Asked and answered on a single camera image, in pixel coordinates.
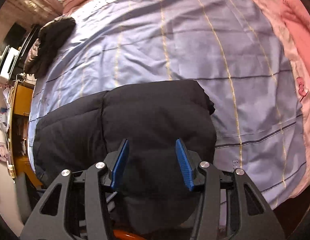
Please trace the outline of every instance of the white wall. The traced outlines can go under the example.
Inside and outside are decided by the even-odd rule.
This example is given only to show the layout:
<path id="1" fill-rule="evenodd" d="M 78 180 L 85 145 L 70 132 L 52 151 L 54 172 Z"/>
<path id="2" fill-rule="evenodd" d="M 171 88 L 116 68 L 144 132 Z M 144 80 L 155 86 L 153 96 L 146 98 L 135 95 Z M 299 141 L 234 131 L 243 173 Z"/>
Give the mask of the white wall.
<path id="1" fill-rule="evenodd" d="M 20 236 L 23 223 L 19 216 L 14 183 L 8 174 L 7 165 L 2 162 L 0 162 L 0 214 L 11 230 Z"/>

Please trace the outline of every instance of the orange object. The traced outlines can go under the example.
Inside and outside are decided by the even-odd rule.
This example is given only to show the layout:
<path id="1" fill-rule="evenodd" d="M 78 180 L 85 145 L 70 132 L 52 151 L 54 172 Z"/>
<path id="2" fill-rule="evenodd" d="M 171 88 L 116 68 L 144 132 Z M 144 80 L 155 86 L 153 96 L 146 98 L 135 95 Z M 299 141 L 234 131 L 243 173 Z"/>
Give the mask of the orange object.
<path id="1" fill-rule="evenodd" d="M 114 235 L 116 238 L 120 240 L 146 240 L 145 238 L 142 238 L 141 236 L 122 231 L 122 230 L 114 230 Z"/>

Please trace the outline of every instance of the wooden drawer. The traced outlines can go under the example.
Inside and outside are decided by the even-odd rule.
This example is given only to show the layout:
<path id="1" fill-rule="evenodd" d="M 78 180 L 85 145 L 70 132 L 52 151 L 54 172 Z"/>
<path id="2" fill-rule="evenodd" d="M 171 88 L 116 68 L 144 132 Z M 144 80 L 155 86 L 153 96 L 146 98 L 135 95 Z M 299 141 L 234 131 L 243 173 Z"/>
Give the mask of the wooden drawer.
<path id="1" fill-rule="evenodd" d="M 13 113 L 29 116 L 33 90 L 21 85 L 17 86 L 13 104 Z"/>

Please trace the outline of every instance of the black folded jacket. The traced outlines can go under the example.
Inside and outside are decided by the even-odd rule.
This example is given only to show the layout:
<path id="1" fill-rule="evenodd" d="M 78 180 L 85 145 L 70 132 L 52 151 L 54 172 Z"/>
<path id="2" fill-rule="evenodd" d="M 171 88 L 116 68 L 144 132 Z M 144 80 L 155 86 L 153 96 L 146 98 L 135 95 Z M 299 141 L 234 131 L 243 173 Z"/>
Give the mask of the black folded jacket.
<path id="1" fill-rule="evenodd" d="M 79 98 L 38 122 L 36 175 L 48 186 L 64 169 L 85 170 L 103 161 L 127 138 L 130 153 L 116 209 L 140 234 L 179 225 L 193 213 L 198 195 L 184 185 L 175 141 L 182 138 L 212 163 L 214 110 L 191 80 L 125 85 Z"/>

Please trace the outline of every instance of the wooden cabinet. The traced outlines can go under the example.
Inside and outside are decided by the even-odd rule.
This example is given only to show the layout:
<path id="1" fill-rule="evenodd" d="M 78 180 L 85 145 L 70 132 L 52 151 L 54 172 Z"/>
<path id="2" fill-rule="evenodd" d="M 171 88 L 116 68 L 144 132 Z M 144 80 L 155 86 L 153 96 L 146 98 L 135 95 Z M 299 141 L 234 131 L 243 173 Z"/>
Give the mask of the wooden cabinet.
<path id="1" fill-rule="evenodd" d="M 42 183 L 36 178 L 28 159 L 28 118 L 33 90 L 16 81 L 9 97 L 10 114 L 8 129 L 8 149 L 11 154 L 11 163 L 14 174 L 27 174 L 35 187 Z"/>

